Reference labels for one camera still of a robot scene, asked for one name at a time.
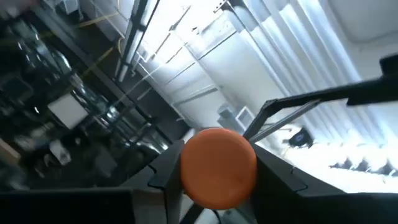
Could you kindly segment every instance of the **orange ball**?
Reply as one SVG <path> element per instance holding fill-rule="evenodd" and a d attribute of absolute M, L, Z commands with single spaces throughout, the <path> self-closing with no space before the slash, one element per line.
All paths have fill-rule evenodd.
<path fill-rule="evenodd" d="M 211 128 L 192 137 L 181 153 L 187 195 L 209 209 L 237 207 L 251 194 L 257 160 L 250 143 L 234 131 Z"/>

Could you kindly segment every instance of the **metal frame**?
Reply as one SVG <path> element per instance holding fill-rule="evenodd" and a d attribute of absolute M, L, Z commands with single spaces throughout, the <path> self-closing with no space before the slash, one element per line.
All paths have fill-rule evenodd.
<path fill-rule="evenodd" d="M 395 73 L 383 75 L 381 78 L 359 82 L 326 90 L 314 91 L 297 96 L 269 100 L 261 108 L 243 136 L 251 142 L 258 142 L 294 119 L 310 111 L 320 103 L 348 99 L 347 106 L 384 103 L 398 100 L 398 77 Z M 269 117 L 284 108 L 302 106 L 284 119 L 261 131 L 261 127 Z"/>

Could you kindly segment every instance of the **black cable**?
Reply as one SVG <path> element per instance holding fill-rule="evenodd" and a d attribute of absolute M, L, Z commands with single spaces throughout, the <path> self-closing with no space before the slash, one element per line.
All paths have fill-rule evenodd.
<path fill-rule="evenodd" d="M 219 213 L 216 210 L 212 210 L 214 212 L 214 214 L 216 215 L 217 219 L 218 219 L 218 223 L 221 224 L 221 217 L 219 215 Z"/>

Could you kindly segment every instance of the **orange disc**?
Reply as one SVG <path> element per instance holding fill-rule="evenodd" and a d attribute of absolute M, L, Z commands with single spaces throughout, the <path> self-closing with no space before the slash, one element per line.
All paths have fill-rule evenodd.
<path fill-rule="evenodd" d="M 211 128 L 192 137 L 181 153 L 187 195 L 209 209 L 229 209 L 246 200 L 255 184 L 256 154 L 234 131 Z"/>

